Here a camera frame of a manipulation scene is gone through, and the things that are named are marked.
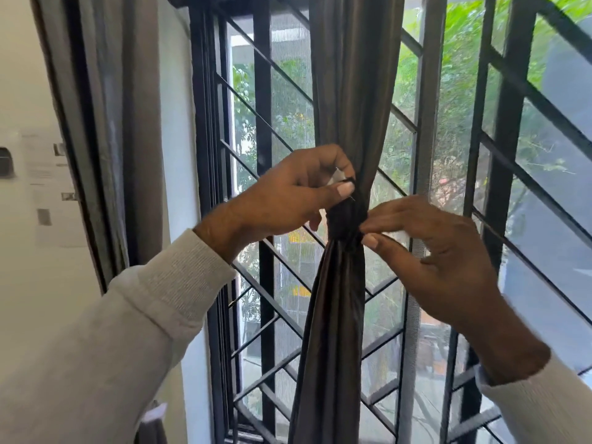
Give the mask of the person's right hand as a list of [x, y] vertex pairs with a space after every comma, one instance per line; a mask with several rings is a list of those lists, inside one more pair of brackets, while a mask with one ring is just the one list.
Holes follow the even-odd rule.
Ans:
[[469, 218], [442, 211], [419, 196], [406, 196], [369, 211], [359, 229], [363, 236], [392, 231], [410, 236], [407, 250], [417, 259], [417, 275], [402, 284], [435, 319], [455, 328], [470, 315], [497, 315], [509, 307]]

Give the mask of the person's left hand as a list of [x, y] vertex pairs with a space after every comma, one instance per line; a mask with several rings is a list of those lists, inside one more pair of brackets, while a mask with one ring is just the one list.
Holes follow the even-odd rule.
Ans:
[[282, 187], [325, 186], [336, 169], [342, 170], [347, 178], [355, 177], [350, 160], [337, 144], [291, 153], [228, 203], [226, 218], [232, 221], [235, 244], [242, 249], [269, 236], [296, 230], [306, 223], [318, 227], [322, 209], [314, 213], [294, 212], [282, 195]]

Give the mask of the black curtain tie band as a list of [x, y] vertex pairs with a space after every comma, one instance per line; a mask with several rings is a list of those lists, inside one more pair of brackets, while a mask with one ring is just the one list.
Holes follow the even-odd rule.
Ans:
[[327, 235], [329, 241], [340, 241], [348, 246], [359, 243], [362, 234], [360, 224], [367, 218], [366, 197], [359, 189], [354, 178], [346, 178], [354, 186], [352, 194], [326, 213]]

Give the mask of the person's right forearm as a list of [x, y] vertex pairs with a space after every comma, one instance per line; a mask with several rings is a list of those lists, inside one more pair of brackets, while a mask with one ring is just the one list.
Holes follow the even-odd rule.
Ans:
[[592, 444], [592, 388], [505, 307], [455, 325], [479, 358], [479, 389], [516, 444]]

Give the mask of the person's left forearm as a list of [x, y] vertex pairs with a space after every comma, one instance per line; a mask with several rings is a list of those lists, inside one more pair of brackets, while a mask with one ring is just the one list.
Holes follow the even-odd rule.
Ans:
[[242, 222], [223, 204], [0, 383], [0, 444], [133, 444], [167, 374], [234, 277]]

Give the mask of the brown tied curtain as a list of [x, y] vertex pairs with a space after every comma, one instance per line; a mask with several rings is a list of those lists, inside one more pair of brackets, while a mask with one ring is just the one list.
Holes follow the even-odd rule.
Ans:
[[[404, 0], [310, 0], [309, 8], [315, 144], [343, 149], [369, 207], [389, 124]], [[287, 444], [358, 444], [365, 310], [360, 241], [328, 240], [324, 249]]]

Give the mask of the grey curtain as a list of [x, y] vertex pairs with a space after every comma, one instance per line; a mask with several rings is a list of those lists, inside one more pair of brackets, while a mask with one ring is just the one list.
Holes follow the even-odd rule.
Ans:
[[102, 293], [162, 249], [158, 0], [30, 0]]

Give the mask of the white printed paper sheet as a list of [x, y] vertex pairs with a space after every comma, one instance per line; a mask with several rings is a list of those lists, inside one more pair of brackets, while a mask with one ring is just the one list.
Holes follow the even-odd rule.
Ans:
[[32, 195], [38, 247], [86, 248], [78, 196], [61, 134], [52, 128], [20, 133], [27, 184]]

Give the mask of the grey and white object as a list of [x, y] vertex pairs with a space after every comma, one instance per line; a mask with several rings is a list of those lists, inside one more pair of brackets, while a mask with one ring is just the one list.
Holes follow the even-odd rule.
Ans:
[[134, 438], [134, 444], [168, 444], [163, 424], [167, 403], [156, 400], [142, 418]]

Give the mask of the black window frame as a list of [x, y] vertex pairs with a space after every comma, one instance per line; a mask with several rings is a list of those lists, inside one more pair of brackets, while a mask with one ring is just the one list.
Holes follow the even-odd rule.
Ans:
[[[201, 216], [225, 201], [230, 194], [230, 158], [219, 139], [229, 132], [229, 100], [219, 85], [221, 65], [228, 61], [224, 19], [213, 10], [216, 0], [169, 0], [177, 9], [188, 9], [191, 40], [192, 93], [195, 106], [195, 148]], [[238, 415], [233, 406], [235, 380], [231, 360], [233, 335], [229, 300], [236, 294], [236, 279], [224, 285], [208, 310], [198, 340], [205, 346], [212, 444], [236, 444]]]

